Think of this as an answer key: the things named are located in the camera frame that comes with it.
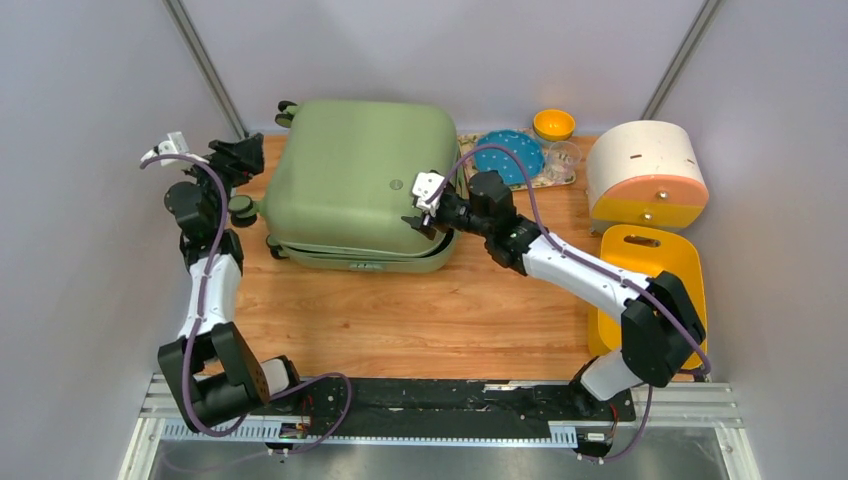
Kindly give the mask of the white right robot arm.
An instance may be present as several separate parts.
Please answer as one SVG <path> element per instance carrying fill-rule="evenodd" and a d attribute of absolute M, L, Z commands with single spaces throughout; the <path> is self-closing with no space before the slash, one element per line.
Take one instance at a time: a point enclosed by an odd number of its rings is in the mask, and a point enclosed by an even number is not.
<path fill-rule="evenodd" d="M 598 417 L 612 397 L 634 386 L 665 387 L 692 355 L 705 355 L 706 328 L 677 275 L 631 271 L 574 248 L 519 214 L 497 173 L 474 175 L 463 197 L 446 177 L 420 172 L 411 196 L 420 212 L 404 219 L 412 229 L 427 237 L 438 230 L 478 235 L 501 267 L 563 288 L 618 323 L 619 347 L 574 377 L 570 404 L 580 417 Z"/>

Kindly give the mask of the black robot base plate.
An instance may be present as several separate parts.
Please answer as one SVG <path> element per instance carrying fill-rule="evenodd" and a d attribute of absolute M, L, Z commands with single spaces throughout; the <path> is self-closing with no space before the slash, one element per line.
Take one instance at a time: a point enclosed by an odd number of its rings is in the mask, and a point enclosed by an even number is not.
<path fill-rule="evenodd" d="M 506 380 L 329 378 L 260 411 L 308 420 L 315 435 L 339 421 L 337 437 L 376 438 L 542 439 L 552 422 L 636 418 L 628 392 L 595 402 L 565 383 Z"/>

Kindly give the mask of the yellow plastic basin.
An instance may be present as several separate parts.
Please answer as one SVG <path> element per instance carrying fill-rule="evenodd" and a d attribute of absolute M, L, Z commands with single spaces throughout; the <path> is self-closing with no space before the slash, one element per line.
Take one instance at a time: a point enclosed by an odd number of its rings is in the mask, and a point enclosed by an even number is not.
<path fill-rule="evenodd" d="M 705 329 L 709 328 L 700 255 L 686 238 L 664 230 L 637 225 L 614 225 L 602 235 L 599 258 L 618 267 L 654 277 L 663 271 L 683 282 Z M 621 344 L 619 325 L 591 307 L 588 348 L 600 356 Z"/>

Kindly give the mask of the green hard-shell suitcase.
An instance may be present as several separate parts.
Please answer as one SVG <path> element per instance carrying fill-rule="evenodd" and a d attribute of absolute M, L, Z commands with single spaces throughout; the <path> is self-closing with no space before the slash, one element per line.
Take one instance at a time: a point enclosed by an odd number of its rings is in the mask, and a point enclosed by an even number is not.
<path fill-rule="evenodd" d="M 262 218 L 271 255 L 311 268 L 429 273 L 442 268 L 458 232 L 412 229 L 420 173 L 447 173 L 460 156 L 455 123 L 417 103 L 283 100 L 280 160 L 261 198 L 235 195 L 231 222 Z"/>

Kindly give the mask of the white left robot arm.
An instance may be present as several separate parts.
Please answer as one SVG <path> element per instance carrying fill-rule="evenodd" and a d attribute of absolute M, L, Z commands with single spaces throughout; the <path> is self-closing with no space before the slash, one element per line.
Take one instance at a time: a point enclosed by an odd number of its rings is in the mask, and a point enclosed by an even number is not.
<path fill-rule="evenodd" d="M 257 218 L 236 188 L 265 167 L 264 137 L 213 140 L 210 153 L 191 153 L 172 132 L 145 154 L 144 166 L 187 162 L 187 180 L 165 193 L 165 209 L 180 230 L 179 249 L 192 287 L 186 319 L 175 340 L 159 347 L 157 361 L 187 427 L 210 437 L 236 430 L 252 411 L 270 404 L 291 415 L 304 405 L 305 387 L 285 356 L 259 361 L 235 322 L 244 252 L 235 226 Z"/>

